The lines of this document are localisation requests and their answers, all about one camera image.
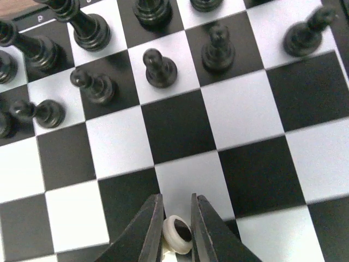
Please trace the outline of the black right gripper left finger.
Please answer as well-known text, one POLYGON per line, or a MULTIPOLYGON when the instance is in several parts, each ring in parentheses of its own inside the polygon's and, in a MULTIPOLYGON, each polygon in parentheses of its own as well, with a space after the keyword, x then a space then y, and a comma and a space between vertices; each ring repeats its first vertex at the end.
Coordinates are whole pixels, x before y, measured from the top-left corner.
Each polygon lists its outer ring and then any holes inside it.
POLYGON ((153 194, 96 261, 162 261, 163 221, 163 195, 153 194))

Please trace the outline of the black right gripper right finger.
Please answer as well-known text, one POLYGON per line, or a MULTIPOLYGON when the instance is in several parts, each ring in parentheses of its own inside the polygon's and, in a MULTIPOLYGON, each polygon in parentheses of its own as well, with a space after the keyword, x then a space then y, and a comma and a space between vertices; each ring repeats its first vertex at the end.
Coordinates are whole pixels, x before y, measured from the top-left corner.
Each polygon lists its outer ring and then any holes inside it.
POLYGON ((260 261, 204 195, 191 195, 192 261, 260 261))

